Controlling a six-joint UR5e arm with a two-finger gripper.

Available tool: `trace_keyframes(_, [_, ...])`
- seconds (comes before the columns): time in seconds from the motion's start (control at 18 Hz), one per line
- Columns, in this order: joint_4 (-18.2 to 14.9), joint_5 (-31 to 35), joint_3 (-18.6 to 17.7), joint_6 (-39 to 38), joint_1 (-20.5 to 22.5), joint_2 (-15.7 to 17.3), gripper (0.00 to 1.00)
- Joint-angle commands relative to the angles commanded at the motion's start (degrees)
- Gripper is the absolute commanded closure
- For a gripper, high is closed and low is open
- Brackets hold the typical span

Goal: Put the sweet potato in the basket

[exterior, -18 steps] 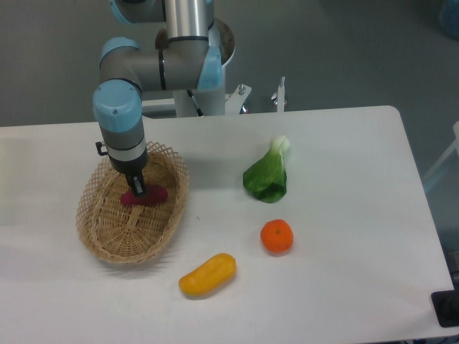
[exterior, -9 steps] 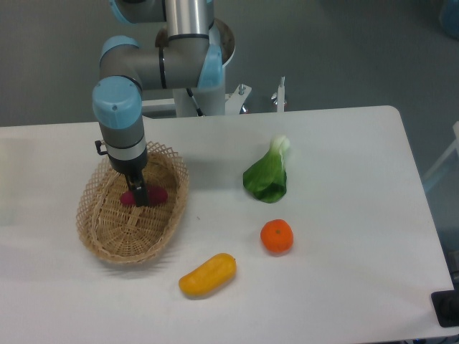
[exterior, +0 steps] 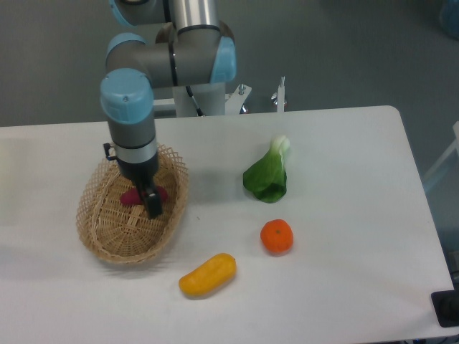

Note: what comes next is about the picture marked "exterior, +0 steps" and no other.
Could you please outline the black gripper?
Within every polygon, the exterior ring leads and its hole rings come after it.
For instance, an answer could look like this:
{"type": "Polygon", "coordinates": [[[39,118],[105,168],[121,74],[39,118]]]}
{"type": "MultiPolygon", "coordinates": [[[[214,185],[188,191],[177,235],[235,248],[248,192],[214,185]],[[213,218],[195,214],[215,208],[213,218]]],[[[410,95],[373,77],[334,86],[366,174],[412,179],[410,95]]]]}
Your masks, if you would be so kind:
{"type": "Polygon", "coordinates": [[[148,217],[155,219],[162,215],[161,194],[153,182],[153,177],[158,171],[156,142],[134,149],[123,148],[115,143],[104,143],[103,149],[106,159],[117,162],[120,173],[129,179],[139,195],[143,196],[148,217]]]}

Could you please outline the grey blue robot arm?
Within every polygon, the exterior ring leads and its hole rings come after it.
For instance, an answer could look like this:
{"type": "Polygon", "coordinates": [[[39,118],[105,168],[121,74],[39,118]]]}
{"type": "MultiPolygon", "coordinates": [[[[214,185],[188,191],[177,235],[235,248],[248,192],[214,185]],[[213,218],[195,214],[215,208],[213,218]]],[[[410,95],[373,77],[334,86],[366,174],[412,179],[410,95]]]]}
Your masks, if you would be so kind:
{"type": "Polygon", "coordinates": [[[127,27],[165,23],[172,36],[147,44],[133,33],[112,38],[100,83],[100,103],[112,143],[109,161],[132,181],[151,219],[163,212],[153,177],[158,145],[153,91],[162,87],[223,85],[235,78],[235,40],[219,20],[215,1],[110,1],[113,16],[127,27]]]}

